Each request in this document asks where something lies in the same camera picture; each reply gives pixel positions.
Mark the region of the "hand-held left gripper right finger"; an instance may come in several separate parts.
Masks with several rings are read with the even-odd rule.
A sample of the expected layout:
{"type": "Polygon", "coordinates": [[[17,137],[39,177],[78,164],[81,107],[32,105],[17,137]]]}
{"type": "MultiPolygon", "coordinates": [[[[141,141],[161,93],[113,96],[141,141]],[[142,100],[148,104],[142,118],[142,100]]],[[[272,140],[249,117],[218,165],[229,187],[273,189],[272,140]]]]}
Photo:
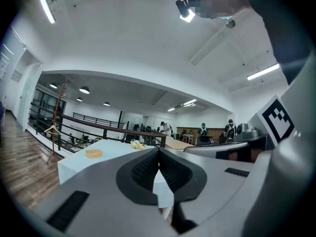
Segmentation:
{"type": "Polygon", "coordinates": [[[174,202],[196,199],[207,183],[203,168],[163,148],[159,149],[159,170],[174,194],[174,202]]]}

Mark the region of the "person's black shirt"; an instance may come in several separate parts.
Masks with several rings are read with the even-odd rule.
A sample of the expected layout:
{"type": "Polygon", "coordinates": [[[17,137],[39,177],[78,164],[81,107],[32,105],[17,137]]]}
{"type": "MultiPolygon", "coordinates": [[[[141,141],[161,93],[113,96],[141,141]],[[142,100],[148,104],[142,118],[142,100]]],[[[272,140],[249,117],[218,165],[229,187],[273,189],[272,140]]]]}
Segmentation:
{"type": "Polygon", "coordinates": [[[315,36],[307,25],[315,0],[248,1],[262,17],[275,59],[291,84],[315,47],[315,36]]]}

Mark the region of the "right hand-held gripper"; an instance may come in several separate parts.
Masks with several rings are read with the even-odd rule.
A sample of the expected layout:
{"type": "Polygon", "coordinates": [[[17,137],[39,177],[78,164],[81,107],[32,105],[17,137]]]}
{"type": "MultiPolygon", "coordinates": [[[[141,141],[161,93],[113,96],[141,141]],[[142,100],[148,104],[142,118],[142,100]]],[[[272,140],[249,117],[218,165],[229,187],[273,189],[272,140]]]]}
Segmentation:
{"type": "Polygon", "coordinates": [[[276,95],[248,122],[236,126],[234,142],[187,147],[184,152],[209,158],[255,162],[258,155],[274,149],[295,133],[283,102],[276,95]]]}

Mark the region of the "light wooden desk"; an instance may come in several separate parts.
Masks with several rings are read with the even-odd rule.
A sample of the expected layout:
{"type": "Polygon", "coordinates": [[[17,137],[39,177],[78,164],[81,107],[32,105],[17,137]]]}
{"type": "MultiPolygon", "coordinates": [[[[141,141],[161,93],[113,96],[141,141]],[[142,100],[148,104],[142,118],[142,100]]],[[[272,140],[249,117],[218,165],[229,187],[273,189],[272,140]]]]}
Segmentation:
{"type": "Polygon", "coordinates": [[[194,145],[175,140],[170,136],[166,137],[166,142],[165,142],[165,147],[166,148],[171,148],[174,150],[179,150],[179,151],[184,151],[187,147],[194,147],[194,145]]]}

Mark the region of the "black framed glass partition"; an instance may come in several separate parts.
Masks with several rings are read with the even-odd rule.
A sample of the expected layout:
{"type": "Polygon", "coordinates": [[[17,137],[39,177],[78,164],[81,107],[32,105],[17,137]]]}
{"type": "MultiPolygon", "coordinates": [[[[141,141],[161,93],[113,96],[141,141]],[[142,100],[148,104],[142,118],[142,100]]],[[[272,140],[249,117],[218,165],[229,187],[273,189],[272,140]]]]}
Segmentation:
{"type": "Polygon", "coordinates": [[[30,117],[53,121],[57,101],[56,97],[36,89],[29,109],[30,117]]]}

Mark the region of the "wooden clothes hanger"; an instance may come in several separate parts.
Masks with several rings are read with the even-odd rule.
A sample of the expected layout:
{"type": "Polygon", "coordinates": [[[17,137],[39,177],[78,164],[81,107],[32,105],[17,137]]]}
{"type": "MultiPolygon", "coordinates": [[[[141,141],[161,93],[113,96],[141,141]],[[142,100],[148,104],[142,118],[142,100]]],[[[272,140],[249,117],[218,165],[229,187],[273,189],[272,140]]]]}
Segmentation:
{"type": "Polygon", "coordinates": [[[52,125],[50,128],[46,129],[44,133],[61,135],[61,132],[55,127],[55,125],[52,125]]]}

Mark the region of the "white yellow flower bouquet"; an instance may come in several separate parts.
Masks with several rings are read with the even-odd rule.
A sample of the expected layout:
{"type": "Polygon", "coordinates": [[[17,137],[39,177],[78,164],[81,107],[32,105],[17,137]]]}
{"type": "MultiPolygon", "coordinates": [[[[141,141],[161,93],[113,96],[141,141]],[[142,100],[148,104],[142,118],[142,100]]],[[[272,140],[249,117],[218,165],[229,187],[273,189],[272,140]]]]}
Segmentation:
{"type": "Polygon", "coordinates": [[[145,147],[143,144],[141,144],[138,140],[135,140],[135,139],[132,139],[130,141],[130,145],[133,149],[136,149],[136,150],[144,150],[145,147]]]}

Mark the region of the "brown wooden back counter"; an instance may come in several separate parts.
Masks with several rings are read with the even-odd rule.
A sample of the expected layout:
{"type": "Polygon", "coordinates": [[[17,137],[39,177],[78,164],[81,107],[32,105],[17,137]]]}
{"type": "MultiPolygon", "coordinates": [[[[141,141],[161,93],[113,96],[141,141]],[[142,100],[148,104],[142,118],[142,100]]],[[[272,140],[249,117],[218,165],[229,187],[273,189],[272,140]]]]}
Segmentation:
{"type": "MultiPolygon", "coordinates": [[[[198,127],[177,127],[177,138],[185,143],[195,145],[199,137],[198,130],[198,127]]],[[[211,136],[213,141],[218,141],[219,136],[224,133],[223,128],[207,128],[207,131],[208,136],[211,136]]]]}

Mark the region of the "black railing wooden handrail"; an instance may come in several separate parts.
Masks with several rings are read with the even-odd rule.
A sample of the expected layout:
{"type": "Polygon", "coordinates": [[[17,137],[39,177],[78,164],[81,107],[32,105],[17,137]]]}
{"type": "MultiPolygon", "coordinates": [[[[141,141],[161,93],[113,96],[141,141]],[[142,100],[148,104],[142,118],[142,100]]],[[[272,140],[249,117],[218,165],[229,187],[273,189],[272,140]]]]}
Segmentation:
{"type": "MultiPolygon", "coordinates": [[[[28,126],[35,130],[36,135],[41,135],[51,142],[51,134],[44,133],[50,128],[52,121],[40,120],[38,117],[28,116],[28,126]]],[[[130,122],[116,122],[105,119],[73,113],[72,116],[58,114],[56,128],[61,135],[55,136],[55,152],[65,150],[70,153],[96,143],[102,139],[130,143],[132,139],[138,140],[144,146],[164,148],[166,135],[141,126],[137,130],[129,129],[130,122]]]]}

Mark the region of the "tan bowl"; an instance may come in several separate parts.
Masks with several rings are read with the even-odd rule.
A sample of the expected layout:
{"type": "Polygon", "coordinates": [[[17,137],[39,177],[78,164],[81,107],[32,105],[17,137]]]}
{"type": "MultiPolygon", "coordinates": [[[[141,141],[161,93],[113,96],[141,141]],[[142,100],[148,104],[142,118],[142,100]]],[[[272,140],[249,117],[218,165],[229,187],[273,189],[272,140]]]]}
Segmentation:
{"type": "Polygon", "coordinates": [[[86,150],[85,156],[88,159],[101,158],[103,156],[103,152],[101,150],[86,150]]]}

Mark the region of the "frosted glass door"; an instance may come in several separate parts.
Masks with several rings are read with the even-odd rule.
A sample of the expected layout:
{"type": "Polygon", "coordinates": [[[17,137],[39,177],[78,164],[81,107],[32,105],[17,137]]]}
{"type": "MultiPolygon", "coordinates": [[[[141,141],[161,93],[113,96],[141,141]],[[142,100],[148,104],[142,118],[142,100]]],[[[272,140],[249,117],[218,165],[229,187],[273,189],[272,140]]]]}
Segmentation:
{"type": "Polygon", "coordinates": [[[31,92],[31,87],[33,85],[35,76],[38,73],[38,70],[40,69],[40,67],[41,67],[41,63],[38,62],[38,63],[34,63],[30,65],[27,69],[26,79],[25,79],[24,87],[21,93],[21,100],[19,104],[19,121],[21,122],[21,124],[23,124],[24,122],[25,110],[26,110],[28,98],[31,92]]]}

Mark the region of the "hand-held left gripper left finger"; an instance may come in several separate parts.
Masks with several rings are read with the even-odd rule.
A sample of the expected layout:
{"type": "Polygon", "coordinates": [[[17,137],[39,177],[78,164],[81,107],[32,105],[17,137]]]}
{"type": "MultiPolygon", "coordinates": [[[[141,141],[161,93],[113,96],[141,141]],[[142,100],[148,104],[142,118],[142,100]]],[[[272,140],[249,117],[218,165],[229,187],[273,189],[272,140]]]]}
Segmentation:
{"type": "Polygon", "coordinates": [[[154,180],[159,170],[159,150],[151,149],[124,164],[116,174],[116,184],[130,201],[140,205],[158,205],[153,193],[154,180]]]}

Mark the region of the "wooden coat rack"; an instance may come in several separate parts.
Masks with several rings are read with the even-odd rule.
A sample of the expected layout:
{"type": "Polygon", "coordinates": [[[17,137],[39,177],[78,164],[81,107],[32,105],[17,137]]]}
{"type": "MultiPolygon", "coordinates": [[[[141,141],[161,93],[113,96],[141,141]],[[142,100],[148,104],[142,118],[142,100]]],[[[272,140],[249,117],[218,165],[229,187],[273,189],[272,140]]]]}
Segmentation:
{"type": "MultiPolygon", "coordinates": [[[[61,98],[64,96],[64,91],[65,91],[66,84],[67,84],[67,79],[64,78],[64,83],[63,83],[63,85],[62,85],[61,92],[60,92],[60,95],[59,95],[58,100],[57,100],[57,103],[56,103],[55,113],[54,113],[53,121],[52,121],[52,125],[55,125],[55,126],[56,126],[56,120],[57,120],[58,113],[59,113],[60,101],[61,101],[61,98]]],[[[49,156],[49,158],[48,158],[46,164],[49,164],[50,159],[51,159],[53,156],[55,156],[55,150],[54,150],[55,136],[57,136],[57,135],[51,134],[52,152],[51,152],[51,154],[50,154],[50,156],[49,156]]]]}

